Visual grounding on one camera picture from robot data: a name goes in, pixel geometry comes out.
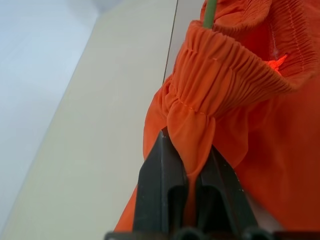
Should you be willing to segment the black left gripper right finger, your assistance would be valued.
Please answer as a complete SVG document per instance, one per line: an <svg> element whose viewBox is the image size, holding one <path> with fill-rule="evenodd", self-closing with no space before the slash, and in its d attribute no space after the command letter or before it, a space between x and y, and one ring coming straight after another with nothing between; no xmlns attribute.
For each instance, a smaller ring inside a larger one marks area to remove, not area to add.
<svg viewBox="0 0 320 240"><path fill-rule="evenodd" d="M258 226L235 171L215 147L195 189L196 226L203 232L243 232Z"/></svg>

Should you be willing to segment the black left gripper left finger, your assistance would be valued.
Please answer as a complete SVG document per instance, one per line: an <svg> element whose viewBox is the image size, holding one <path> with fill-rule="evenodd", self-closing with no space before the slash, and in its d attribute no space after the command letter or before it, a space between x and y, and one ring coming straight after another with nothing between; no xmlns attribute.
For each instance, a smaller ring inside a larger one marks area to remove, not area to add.
<svg viewBox="0 0 320 240"><path fill-rule="evenodd" d="M139 171L133 230L179 230L183 225L188 186L181 157L167 128L163 128Z"/></svg>

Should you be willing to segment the orange elastic-waist garment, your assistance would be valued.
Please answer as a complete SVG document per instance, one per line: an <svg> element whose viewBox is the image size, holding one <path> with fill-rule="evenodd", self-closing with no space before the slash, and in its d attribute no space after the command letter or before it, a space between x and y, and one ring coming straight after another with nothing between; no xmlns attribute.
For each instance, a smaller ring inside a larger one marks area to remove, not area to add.
<svg viewBox="0 0 320 240"><path fill-rule="evenodd" d="M189 180L186 225L216 147L285 229L320 231L320 0L217 0L203 23L189 24L153 97L143 155L167 128Z"/></svg>

